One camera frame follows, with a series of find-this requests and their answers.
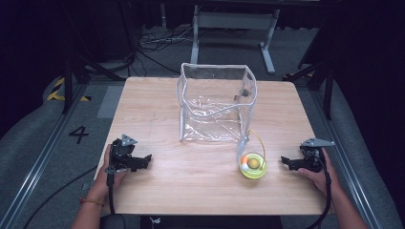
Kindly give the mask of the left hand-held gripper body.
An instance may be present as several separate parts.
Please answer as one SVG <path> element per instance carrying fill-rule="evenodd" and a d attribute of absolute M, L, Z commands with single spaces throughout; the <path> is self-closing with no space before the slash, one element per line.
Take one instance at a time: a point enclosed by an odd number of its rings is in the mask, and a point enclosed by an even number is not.
<path fill-rule="evenodd" d="M 122 135 L 121 138 L 117 138 L 112 142 L 109 153 L 109 170 L 112 173 L 121 173 L 124 170 L 135 172 L 137 170 L 135 159 L 132 157 L 137 143 L 135 139 L 128 135 Z"/>

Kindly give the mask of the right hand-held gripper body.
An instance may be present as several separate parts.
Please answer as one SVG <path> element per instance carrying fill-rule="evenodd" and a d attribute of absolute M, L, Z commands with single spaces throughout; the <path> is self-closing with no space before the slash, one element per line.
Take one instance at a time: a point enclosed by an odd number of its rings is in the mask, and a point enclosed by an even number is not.
<path fill-rule="evenodd" d="M 308 170 L 319 173 L 326 165 L 323 149 L 334 146 L 333 140 L 325 140 L 311 137 L 303 141 L 300 145 L 300 152 L 304 156 L 304 161 L 309 165 Z"/>

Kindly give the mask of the yellow-green round corded toy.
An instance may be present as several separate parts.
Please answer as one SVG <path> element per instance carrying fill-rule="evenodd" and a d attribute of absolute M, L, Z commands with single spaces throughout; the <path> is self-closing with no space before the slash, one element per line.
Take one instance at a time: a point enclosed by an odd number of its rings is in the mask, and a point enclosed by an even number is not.
<path fill-rule="evenodd" d="M 262 152 L 245 152 L 245 147 L 254 135 L 260 142 Z M 238 166 L 240 172 L 249 179 L 259 179 L 266 174 L 266 147 L 262 139 L 253 130 L 249 130 L 246 136 L 238 144 Z"/>

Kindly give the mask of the clear plastic bag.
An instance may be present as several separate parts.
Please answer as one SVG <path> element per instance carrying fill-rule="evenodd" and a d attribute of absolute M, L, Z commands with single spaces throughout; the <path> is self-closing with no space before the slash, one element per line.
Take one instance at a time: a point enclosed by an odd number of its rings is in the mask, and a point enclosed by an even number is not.
<path fill-rule="evenodd" d="M 246 65 L 183 63 L 176 84 L 180 140 L 234 142 L 241 158 L 257 95 L 256 77 Z"/>

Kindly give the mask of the person's right hand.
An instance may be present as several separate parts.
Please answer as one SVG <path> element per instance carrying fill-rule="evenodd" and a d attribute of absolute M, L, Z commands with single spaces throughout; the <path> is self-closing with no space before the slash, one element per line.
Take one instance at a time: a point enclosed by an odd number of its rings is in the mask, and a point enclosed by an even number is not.
<path fill-rule="evenodd" d="M 322 149 L 322 152 L 324 154 L 326 163 L 327 163 L 327 170 L 330 174 L 330 179 L 331 179 L 331 185 L 330 185 L 330 189 L 331 189 L 331 196 L 337 197 L 338 195 L 340 195 L 343 192 L 343 188 L 340 185 L 339 182 L 339 178 L 338 175 L 334 169 L 334 167 L 332 166 L 331 162 L 330 162 L 330 158 L 329 155 L 327 153 L 327 151 L 325 149 Z M 301 168 L 298 170 L 298 174 L 308 178 L 309 180 L 311 180 L 314 185 L 324 194 L 327 194 L 327 184 L 326 184 L 326 177 L 321 173 L 314 173 L 310 170 Z"/>

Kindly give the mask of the person's left hand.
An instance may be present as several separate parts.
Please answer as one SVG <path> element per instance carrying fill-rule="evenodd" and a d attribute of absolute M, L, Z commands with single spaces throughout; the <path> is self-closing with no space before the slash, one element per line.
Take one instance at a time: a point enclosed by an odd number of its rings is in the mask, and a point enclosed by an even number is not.
<path fill-rule="evenodd" d="M 95 182 L 88 192 L 86 198 L 82 200 L 83 203 L 91 202 L 96 205 L 102 206 L 105 199 L 109 194 L 109 187 L 107 185 L 106 169 L 109 167 L 111 145 L 108 145 L 103 158 L 103 165 L 98 170 Z"/>

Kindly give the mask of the black metal stand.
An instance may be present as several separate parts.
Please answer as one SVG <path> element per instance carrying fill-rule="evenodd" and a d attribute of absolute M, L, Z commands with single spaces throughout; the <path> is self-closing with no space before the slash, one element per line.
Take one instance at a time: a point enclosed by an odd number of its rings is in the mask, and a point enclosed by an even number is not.
<path fill-rule="evenodd" d="M 323 111 L 328 120 L 331 120 L 331 96 L 333 88 L 335 62 L 331 60 L 322 61 L 310 65 L 297 73 L 287 73 L 283 76 L 283 81 L 293 82 L 306 75 L 311 74 L 307 83 L 310 91 L 318 91 L 322 85 L 325 85 L 323 98 Z"/>
<path fill-rule="evenodd" d="M 112 71 L 102 67 L 100 64 L 76 52 L 69 52 L 62 69 L 62 76 L 65 83 L 65 102 L 63 114 L 66 114 L 74 104 L 73 77 L 79 84 L 87 84 L 90 81 L 89 71 L 86 66 L 90 66 L 96 72 L 101 73 L 114 81 L 125 81 Z"/>

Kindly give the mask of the yellow black floor tape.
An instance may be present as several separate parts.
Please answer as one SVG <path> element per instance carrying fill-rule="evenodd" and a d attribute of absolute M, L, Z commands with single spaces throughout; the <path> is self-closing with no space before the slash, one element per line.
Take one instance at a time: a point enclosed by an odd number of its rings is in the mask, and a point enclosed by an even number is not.
<path fill-rule="evenodd" d="M 57 79 L 57 81 L 55 82 L 53 89 L 51 90 L 50 94 L 47 97 L 47 100 L 65 101 L 65 96 L 58 93 L 64 83 L 65 83 L 65 78 L 63 76 L 60 76 Z M 83 102 L 90 102 L 91 100 L 92 100 L 92 97 L 87 96 L 87 95 L 82 96 L 80 98 L 80 101 L 83 101 Z"/>

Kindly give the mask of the person's dark clothing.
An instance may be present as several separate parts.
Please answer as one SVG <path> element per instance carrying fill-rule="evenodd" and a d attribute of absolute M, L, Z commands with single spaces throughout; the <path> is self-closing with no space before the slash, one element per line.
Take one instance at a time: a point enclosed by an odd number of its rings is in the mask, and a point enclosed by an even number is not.
<path fill-rule="evenodd" d="M 274 216 L 141 216 L 141 229 L 283 229 Z"/>

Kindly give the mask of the metal floor rail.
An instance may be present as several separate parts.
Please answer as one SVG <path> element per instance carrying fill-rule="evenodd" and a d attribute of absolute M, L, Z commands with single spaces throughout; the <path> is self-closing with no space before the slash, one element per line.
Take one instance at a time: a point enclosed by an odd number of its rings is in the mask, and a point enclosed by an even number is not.
<path fill-rule="evenodd" d="M 337 170 L 344 190 L 348 192 L 361 217 L 371 229 L 383 229 L 377 214 L 378 196 L 373 191 L 385 188 L 376 171 L 367 147 L 352 118 L 345 101 L 338 95 L 337 114 L 328 119 L 323 110 L 323 91 L 306 91 L 303 100 L 309 122 L 316 137 L 332 140 L 328 148 L 334 168 Z"/>
<path fill-rule="evenodd" d="M 8 211 L 0 221 L 0 229 L 11 229 L 21 215 L 22 210 L 28 202 L 38 180 L 41 178 L 43 171 L 53 155 L 54 148 L 61 137 L 62 131 L 66 127 L 76 105 L 79 103 L 81 96 L 84 95 L 86 89 L 87 84 L 79 84 L 76 86 L 70 108 L 65 114 L 62 114 L 55 123 L 44 147 L 36 158 L 35 163 L 25 176 L 24 181 L 19 188 L 18 193 L 14 197 Z"/>

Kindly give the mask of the grey metal table frame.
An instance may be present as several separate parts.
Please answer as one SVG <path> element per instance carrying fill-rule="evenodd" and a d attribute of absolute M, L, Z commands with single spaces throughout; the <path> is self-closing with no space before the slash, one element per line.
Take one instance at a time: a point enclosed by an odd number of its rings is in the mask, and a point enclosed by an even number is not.
<path fill-rule="evenodd" d="M 266 39 L 259 44 L 262 57 L 269 74 L 275 74 L 275 67 L 269 51 L 269 45 L 276 29 L 280 11 L 274 10 L 268 14 L 236 13 L 236 12 L 206 12 L 201 7 L 194 7 L 193 15 L 193 44 L 190 62 L 197 64 L 199 59 L 199 29 L 238 29 L 266 31 Z"/>

